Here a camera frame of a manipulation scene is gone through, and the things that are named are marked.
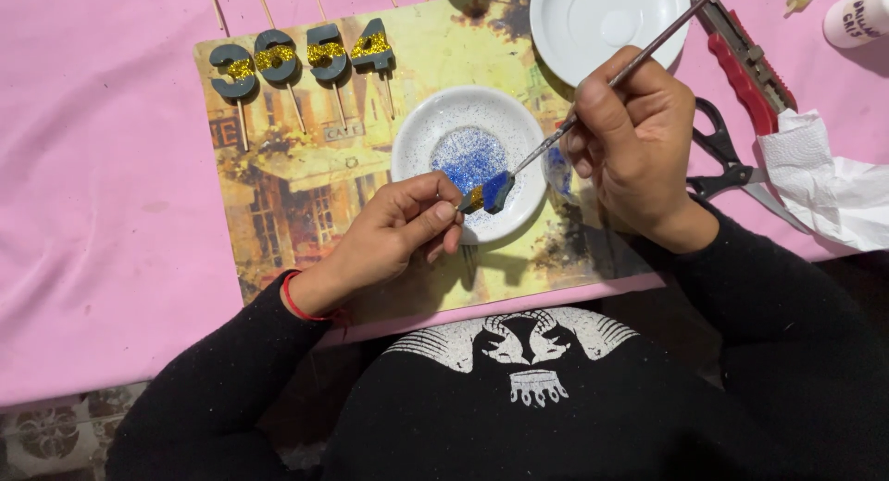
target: white tissue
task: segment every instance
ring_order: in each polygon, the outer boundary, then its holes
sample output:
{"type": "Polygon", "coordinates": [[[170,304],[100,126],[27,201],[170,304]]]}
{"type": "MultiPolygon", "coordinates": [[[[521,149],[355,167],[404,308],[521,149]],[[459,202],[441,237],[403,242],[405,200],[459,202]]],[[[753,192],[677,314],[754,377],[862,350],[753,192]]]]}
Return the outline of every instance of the white tissue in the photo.
{"type": "Polygon", "coordinates": [[[830,156],[817,110],[778,115],[761,136],[765,167],[787,210],[819,235],[858,250],[889,248],[889,165],[830,156]]]}

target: sweater sleeve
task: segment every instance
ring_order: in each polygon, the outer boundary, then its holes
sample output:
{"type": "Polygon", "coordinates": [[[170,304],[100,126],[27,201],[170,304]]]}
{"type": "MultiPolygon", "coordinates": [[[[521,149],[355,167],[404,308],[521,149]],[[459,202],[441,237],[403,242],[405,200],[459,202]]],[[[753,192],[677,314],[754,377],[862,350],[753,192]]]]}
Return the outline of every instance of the sweater sleeve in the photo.
{"type": "Polygon", "coordinates": [[[287,310],[286,274],[151,381],[117,428],[109,479],[287,476],[254,426],[330,323],[287,310]]]}
{"type": "Polygon", "coordinates": [[[889,479],[889,366],[859,307],[806,260],[706,202],[716,240],[672,271],[723,336],[726,392],[831,479],[889,479]]]}

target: white dish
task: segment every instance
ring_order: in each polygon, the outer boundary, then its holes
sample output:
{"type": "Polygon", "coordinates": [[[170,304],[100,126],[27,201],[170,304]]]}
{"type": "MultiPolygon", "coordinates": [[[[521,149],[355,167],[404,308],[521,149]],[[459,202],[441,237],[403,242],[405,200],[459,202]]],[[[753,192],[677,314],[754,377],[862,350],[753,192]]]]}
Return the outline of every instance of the white dish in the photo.
{"type": "MultiPolygon", "coordinates": [[[[445,173],[465,192],[500,169],[516,168],[541,142],[537,120],[508,94],[478,85],[451,87],[407,115],[392,145],[392,180],[444,164],[445,173]],[[499,155],[496,143],[502,147],[499,155]]],[[[509,235],[534,214],[546,187],[538,158],[519,172],[501,212],[480,210],[466,216],[461,243],[487,244],[509,235]]]]}
{"type": "MultiPolygon", "coordinates": [[[[562,81],[577,87],[624,45],[644,49],[691,6],[690,0],[531,0],[534,45],[562,81]]],[[[688,23],[653,57],[670,67],[688,23]]]]}

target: pink tablecloth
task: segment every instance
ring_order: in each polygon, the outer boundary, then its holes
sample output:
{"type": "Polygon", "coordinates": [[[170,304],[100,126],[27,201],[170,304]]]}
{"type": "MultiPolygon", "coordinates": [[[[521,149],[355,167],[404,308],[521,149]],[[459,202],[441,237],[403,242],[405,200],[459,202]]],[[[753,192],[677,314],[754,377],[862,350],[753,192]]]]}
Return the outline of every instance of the pink tablecloth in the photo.
{"type": "MultiPolygon", "coordinates": [[[[321,19],[315,0],[268,1],[280,27],[321,19]]],[[[321,1],[328,18],[390,6],[321,1]]],[[[800,107],[824,116],[836,155],[889,163],[889,42],[830,48],[820,20],[832,1],[784,20],[783,0],[723,0],[800,107]]],[[[266,29],[258,0],[219,2],[232,34],[266,29]]],[[[241,306],[191,57],[195,43],[222,36],[210,0],[2,0],[0,18],[0,406],[148,379],[241,306]]],[[[755,162],[748,116],[696,21],[676,76],[722,110],[740,157],[755,162]]],[[[703,153],[692,166],[717,170],[703,153]]],[[[806,259],[852,252],[796,233],[743,192],[715,203],[806,259]]],[[[350,339],[654,284],[358,327],[350,339]]]]}

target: paint jar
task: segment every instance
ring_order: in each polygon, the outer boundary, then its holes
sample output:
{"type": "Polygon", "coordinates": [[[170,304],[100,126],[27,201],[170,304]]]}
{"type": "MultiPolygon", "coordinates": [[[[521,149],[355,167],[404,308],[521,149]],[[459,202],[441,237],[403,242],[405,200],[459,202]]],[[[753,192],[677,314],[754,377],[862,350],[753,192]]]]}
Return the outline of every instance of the paint jar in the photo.
{"type": "Polygon", "coordinates": [[[828,42],[850,49],[889,33],[889,0],[839,0],[824,17],[828,42]]]}

